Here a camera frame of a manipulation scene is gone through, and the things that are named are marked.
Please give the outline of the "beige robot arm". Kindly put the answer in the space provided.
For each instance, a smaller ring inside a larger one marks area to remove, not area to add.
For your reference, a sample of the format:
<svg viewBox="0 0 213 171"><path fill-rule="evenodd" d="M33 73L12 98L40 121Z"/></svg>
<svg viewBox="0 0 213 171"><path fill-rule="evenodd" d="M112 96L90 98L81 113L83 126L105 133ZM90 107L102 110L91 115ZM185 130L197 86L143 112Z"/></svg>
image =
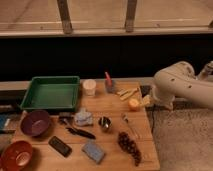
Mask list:
<svg viewBox="0 0 213 171"><path fill-rule="evenodd" d="M158 105L172 110L178 96L213 110L213 81L207 80L212 73L213 61L207 63L198 75L186 61L161 69L155 73L150 93L143 98L142 106Z"/></svg>

